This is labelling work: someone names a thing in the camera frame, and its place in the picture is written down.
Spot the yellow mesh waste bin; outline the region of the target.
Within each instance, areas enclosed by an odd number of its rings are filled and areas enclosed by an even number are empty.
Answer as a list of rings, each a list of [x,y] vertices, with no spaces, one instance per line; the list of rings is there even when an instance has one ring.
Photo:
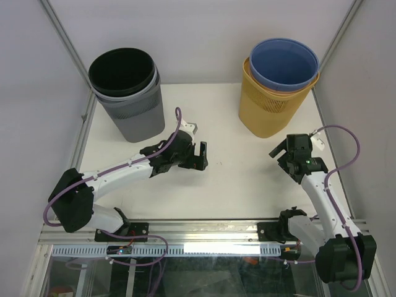
[[[310,90],[319,80],[316,75],[301,90],[282,94],[265,88],[253,78],[249,58],[243,62],[243,79],[239,102],[241,122],[257,137],[269,138],[291,121]]]

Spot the black plastic bin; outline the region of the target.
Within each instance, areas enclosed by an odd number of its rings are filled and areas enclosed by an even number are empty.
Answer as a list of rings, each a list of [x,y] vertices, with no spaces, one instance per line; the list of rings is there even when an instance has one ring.
[[[90,65],[90,83],[109,97],[133,95],[149,85],[154,77],[152,57],[137,48],[117,48],[97,57]]]

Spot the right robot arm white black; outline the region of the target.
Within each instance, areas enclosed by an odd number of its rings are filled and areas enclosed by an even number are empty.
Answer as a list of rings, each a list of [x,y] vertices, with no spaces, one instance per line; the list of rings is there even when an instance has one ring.
[[[371,274],[377,244],[347,216],[331,192],[328,168],[312,151],[309,134],[288,134],[269,155],[308,195],[322,227],[314,226],[305,211],[293,207],[282,211],[277,224],[265,233],[279,243],[301,241],[314,256],[324,283],[355,281],[360,285]]]

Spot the blue plastic bucket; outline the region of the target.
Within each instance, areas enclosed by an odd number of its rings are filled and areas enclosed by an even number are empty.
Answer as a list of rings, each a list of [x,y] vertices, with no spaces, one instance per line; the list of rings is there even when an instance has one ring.
[[[309,84],[320,62],[312,49],[288,38],[258,43],[249,55],[252,75],[260,84],[279,91],[294,91]]]

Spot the peach plastic bucket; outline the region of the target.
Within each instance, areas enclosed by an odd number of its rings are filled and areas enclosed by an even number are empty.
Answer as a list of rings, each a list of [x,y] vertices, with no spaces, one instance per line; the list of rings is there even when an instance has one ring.
[[[272,95],[275,95],[275,96],[278,96],[278,97],[290,97],[290,96],[292,96],[294,94],[301,93],[302,91],[305,91],[308,88],[313,88],[313,86],[315,86],[315,84],[317,83],[317,81],[319,80],[319,77],[320,77],[320,73],[318,73],[315,76],[315,78],[309,84],[307,84],[307,86],[305,86],[305,87],[303,87],[301,89],[294,90],[294,91],[279,91],[279,90],[274,90],[274,89],[268,88],[266,86],[263,86],[262,84],[260,84],[258,82],[257,79],[255,79],[253,77],[251,69],[250,69],[249,58],[246,58],[244,60],[243,69],[244,69],[244,72],[247,74],[247,76],[253,81],[253,85],[255,87],[258,87],[261,90],[265,90],[266,92],[269,92]]]

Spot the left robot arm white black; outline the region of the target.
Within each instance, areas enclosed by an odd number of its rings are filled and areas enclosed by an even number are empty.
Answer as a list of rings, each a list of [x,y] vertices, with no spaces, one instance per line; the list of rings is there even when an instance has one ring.
[[[48,199],[59,220],[58,226],[68,233],[90,227],[103,230],[119,241],[127,238],[130,223],[122,210],[102,207],[97,200],[136,181],[166,173],[174,166],[205,170],[207,144],[200,143],[198,155],[195,146],[189,133],[178,131],[113,168],[89,173],[79,173],[75,168],[65,171]]]

